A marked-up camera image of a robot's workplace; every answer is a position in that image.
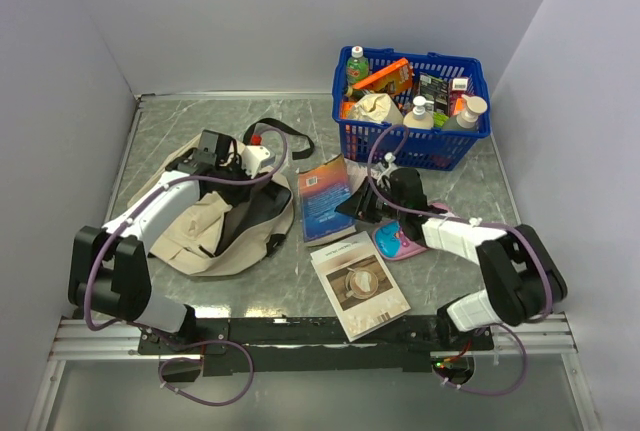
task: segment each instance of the white cap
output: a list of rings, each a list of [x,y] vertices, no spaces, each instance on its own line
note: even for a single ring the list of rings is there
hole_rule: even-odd
[[[427,112],[425,106],[427,105],[427,98],[424,96],[416,96],[413,98],[413,114],[416,116],[422,116]]]
[[[475,123],[478,116],[485,113],[488,109],[487,102],[480,96],[462,95],[465,102],[465,109],[462,111],[461,118],[467,123]]]

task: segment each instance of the blue book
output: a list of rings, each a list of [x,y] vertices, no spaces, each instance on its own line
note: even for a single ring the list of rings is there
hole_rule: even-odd
[[[347,165],[342,155],[298,175],[302,234],[307,246],[319,246],[356,232],[355,219],[336,213],[351,196]]]

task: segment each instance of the snack package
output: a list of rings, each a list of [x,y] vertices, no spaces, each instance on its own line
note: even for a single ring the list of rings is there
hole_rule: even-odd
[[[435,112],[449,114],[449,85],[444,79],[426,73],[420,73],[420,79],[414,88],[414,96],[424,96],[435,103]]]
[[[397,96],[411,89],[412,84],[413,69],[406,58],[401,58],[362,81],[358,81],[353,85],[353,89],[368,89],[374,93]]]
[[[353,108],[355,104],[356,103],[353,101],[343,101],[342,106],[340,107],[340,118],[347,119],[349,112],[351,112],[351,108]]]
[[[449,116],[455,116],[464,109],[464,102],[458,101],[469,89],[469,78],[453,78],[449,81]]]

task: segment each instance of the robotic arm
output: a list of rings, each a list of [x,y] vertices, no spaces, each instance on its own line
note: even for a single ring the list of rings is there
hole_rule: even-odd
[[[189,339],[195,332],[195,311],[152,290],[147,254],[171,223],[205,194],[216,191],[231,205],[249,198],[252,186],[190,179],[197,175],[249,180],[275,161],[263,146],[246,146],[237,160],[237,153],[231,152],[235,146],[230,136],[203,131],[198,146],[172,161],[158,183],[129,210],[101,229],[82,228],[73,245],[69,301],[82,306],[99,251],[126,222],[128,226],[107,249],[100,264],[91,290],[92,310]],[[168,186],[176,180],[183,182]]]
[[[542,312],[546,294],[540,273],[516,236],[504,229],[480,227],[479,220],[466,223],[448,219],[454,215],[427,203],[416,169],[390,166],[391,172],[383,173],[379,180],[378,191],[382,196],[403,208],[442,215],[442,218],[398,211],[379,199],[368,181],[336,210],[370,223],[380,222],[383,218],[398,219],[410,240],[453,253],[480,266],[485,289],[438,310],[438,315],[447,320],[452,329],[466,332],[500,322],[518,326]],[[540,260],[549,281],[552,301],[564,299],[566,283],[536,232],[524,224],[515,229],[525,237]]]
[[[93,311],[190,341],[196,333],[194,309],[153,291],[146,258],[167,227],[205,194],[218,192],[232,206],[249,199],[252,185],[193,179],[193,176],[205,176],[229,182],[250,180],[274,162],[274,156],[262,146],[246,146],[242,159],[236,160],[231,157],[237,155],[231,152],[233,146],[232,137],[204,131],[198,146],[171,162],[156,186],[130,210],[101,229],[82,228],[74,241],[69,301],[82,305],[91,288]],[[514,234],[459,222],[452,214],[427,203],[417,170],[390,167],[388,171],[377,189],[385,200],[379,199],[365,181],[337,211],[372,223],[383,218],[398,219],[404,234],[412,241],[448,251],[480,266],[485,289],[438,310],[438,316],[452,333],[464,333],[497,322],[517,326],[545,308],[547,294],[539,270]],[[399,212],[387,203],[442,217]],[[127,226],[120,233],[124,223]],[[564,279],[538,235],[527,225],[515,229],[524,236],[542,264],[552,301],[564,299],[567,294]],[[89,286],[91,269],[109,240],[111,244],[98,263],[95,281]]]

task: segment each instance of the bottle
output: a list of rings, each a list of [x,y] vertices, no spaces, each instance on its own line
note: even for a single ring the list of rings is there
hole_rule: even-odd
[[[443,131],[466,131],[473,133],[478,130],[478,116],[487,111],[487,102],[480,96],[463,94],[464,109],[450,117],[442,125]]]
[[[428,101],[424,96],[416,96],[413,98],[413,109],[404,117],[402,124],[416,129],[433,128],[433,108],[433,101]]]
[[[364,57],[362,46],[351,48],[351,57],[347,61],[347,83],[356,84],[369,76],[369,60]]]
[[[347,86],[347,90],[344,92],[344,95],[347,98],[354,99],[356,101],[360,101],[367,94],[371,94],[373,91],[368,89],[353,89],[353,86]]]

